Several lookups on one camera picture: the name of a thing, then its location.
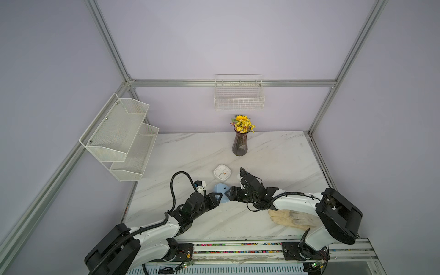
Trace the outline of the light blue alarm clock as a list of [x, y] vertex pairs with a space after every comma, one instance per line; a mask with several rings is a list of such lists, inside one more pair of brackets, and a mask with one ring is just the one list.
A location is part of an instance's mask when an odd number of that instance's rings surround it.
[[215, 185], [214, 187], [214, 192], [215, 193], [221, 193], [222, 194], [222, 198], [221, 198], [221, 203], [225, 204], [227, 202], [230, 202], [230, 199], [226, 196], [226, 192], [228, 190], [230, 190], [230, 186], [224, 184], [224, 183], [218, 183]]

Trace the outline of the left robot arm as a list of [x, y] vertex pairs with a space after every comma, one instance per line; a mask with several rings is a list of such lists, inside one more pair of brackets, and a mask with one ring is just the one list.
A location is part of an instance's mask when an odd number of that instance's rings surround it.
[[188, 231], [195, 219], [220, 205], [223, 194], [191, 194], [185, 204], [165, 213], [156, 224], [129, 228], [125, 223], [114, 226], [87, 254], [85, 265], [90, 275], [124, 275], [137, 264], [167, 260], [176, 254], [175, 237]]

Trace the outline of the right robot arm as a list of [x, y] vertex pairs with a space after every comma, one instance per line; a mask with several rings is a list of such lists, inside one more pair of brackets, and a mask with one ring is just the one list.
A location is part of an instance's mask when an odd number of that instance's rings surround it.
[[319, 219], [321, 225], [305, 231], [299, 244], [301, 248], [319, 251], [335, 242], [352, 245], [359, 238], [363, 213], [335, 189], [306, 194], [265, 187], [244, 168], [240, 168], [239, 179], [240, 187], [224, 192], [230, 201], [253, 205], [259, 211], [289, 210]]

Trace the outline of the dark glass vase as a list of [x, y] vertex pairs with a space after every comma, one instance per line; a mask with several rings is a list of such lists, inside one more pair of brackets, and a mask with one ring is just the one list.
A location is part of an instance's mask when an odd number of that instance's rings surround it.
[[248, 133], [242, 132], [234, 128], [236, 136], [232, 146], [232, 152], [238, 157], [242, 157], [248, 152]]

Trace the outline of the cream work glove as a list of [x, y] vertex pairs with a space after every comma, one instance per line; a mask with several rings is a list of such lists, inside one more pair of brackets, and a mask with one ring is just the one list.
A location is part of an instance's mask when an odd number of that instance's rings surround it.
[[269, 210], [268, 213], [272, 222], [290, 228], [306, 231], [322, 226], [318, 217], [307, 213], [292, 210]]

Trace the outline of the yellow flower bouquet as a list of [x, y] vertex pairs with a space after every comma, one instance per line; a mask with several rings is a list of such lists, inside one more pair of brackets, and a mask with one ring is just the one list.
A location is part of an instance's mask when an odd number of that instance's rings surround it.
[[249, 132], [254, 132], [256, 127], [249, 117], [241, 115], [235, 116], [231, 120], [231, 125], [235, 132], [239, 134], [248, 134]]

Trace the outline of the white two-tier mesh shelf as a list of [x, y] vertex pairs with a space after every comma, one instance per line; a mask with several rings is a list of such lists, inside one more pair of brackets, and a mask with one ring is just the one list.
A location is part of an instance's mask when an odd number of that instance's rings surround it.
[[113, 94], [79, 139], [118, 181], [142, 179], [159, 128], [147, 123], [149, 105]]

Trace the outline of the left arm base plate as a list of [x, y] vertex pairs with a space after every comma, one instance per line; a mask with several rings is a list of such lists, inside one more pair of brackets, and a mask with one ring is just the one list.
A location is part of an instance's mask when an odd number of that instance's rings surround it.
[[169, 250], [163, 258], [164, 262], [182, 262], [187, 259], [188, 256], [192, 258], [194, 251], [194, 244], [192, 243], [179, 243], [175, 239], [167, 239]]

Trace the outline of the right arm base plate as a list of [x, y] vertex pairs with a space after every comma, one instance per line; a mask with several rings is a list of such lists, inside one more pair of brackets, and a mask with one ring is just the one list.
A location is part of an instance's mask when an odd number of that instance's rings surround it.
[[328, 249], [326, 247], [316, 251], [304, 242], [282, 242], [281, 246], [284, 259], [287, 261], [296, 260], [306, 262], [311, 260], [327, 261], [329, 259]]

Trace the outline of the aluminium front rail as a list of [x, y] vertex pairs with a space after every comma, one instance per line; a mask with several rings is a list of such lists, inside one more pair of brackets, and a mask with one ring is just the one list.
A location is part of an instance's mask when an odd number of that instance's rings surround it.
[[182, 262], [151, 260], [137, 264], [128, 275], [384, 275], [386, 271], [368, 239], [353, 245], [326, 246], [329, 259], [306, 262], [284, 259], [282, 242], [188, 241], [192, 258]]

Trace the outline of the aluminium frame profile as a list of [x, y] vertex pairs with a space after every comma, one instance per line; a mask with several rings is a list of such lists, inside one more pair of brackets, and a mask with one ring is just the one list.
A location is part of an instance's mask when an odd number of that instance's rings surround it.
[[[353, 46], [351, 47], [347, 58], [345, 59], [336, 79], [334, 80], [239, 80], [239, 79], [226, 79], [226, 80], [141, 80], [130, 79], [129, 75], [122, 64], [119, 52], [116, 49], [113, 38], [110, 35], [110, 30], [105, 23], [102, 11], [96, 1], [86, 1], [86, 7], [90, 11], [90, 14], [108, 48], [112, 58], [116, 62], [117, 68], [121, 71], [123, 76], [123, 82], [116, 91], [118, 96], [125, 94], [126, 92], [136, 96], [134, 89], [136, 87], [221, 87], [221, 88], [244, 88], [244, 87], [328, 87], [330, 90], [325, 97], [322, 106], [320, 107], [316, 117], [314, 118], [310, 129], [306, 132], [309, 140], [311, 141], [312, 151], [317, 159], [321, 171], [324, 173], [324, 177], [327, 183], [334, 187], [334, 181], [330, 176], [328, 168], [322, 158], [321, 153], [314, 141], [313, 134], [316, 132], [318, 125], [322, 121], [324, 114], [333, 101], [336, 93], [340, 89], [347, 73], [351, 69], [355, 59], [361, 51], [365, 41], [367, 40], [372, 28], [378, 21], [384, 8], [387, 5], [387, 1], [375, 1], [371, 11], [369, 12], [367, 19], [365, 20]], [[32, 202], [25, 214], [19, 219], [14, 226], [10, 234], [6, 237], [1, 244], [1, 273], [5, 273], [6, 270], [12, 265], [13, 261], [17, 258], [18, 254], [27, 243], [30, 236], [35, 231], [35, 228], [39, 225], [40, 221], [51, 207], [53, 201], [56, 199], [59, 191], [64, 185], [67, 176], [70, 174], [76, 163], [84, 153], [86, 148], [80, 143], [76, 143], [74, 148], [63, 160], [56, 172], [51, 176], [48, 183], [44, 186], [36, 199]]]

